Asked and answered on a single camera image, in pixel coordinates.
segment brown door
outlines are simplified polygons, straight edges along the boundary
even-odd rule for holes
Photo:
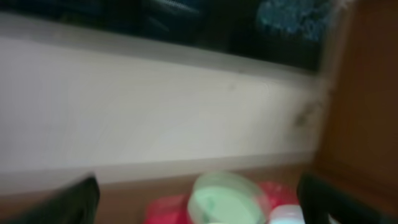
[[[398,1],[358,0],[315,170],[398,214]]]

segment wooden door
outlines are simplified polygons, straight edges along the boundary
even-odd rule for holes
[[[314,169],[398,214],[397,0],[356,3]]]

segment black object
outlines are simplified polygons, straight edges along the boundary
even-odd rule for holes
[[[4,224],[92,224],[99,200],[97,181],[89,177]]]
[[[390,224],[388,217],[340,192],[312,174],[304,174],[297,187],[306,224],[327,224],[329,216],[345,224]]]

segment baseboard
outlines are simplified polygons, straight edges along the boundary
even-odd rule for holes
[[[94,173],[100,184],[159,179],[211,170],[238,170],[310,162],[313,152],[290,152],[255,156],[167,161],[116,166],[77,167],[0,174],[0,195],[57,189]]]

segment red object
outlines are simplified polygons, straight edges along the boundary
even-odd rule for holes
[[[269,212],[268,206],[274,209],[279,205],[299,204],[295,192],[287,186],[276,182],[261,182],[258,186],[268,198],[268,202],[257,199],[264,212]],[[189,197],[190,194],[174,195],[154,200],[146,209],[144,224],[193,224],[187,210]]]

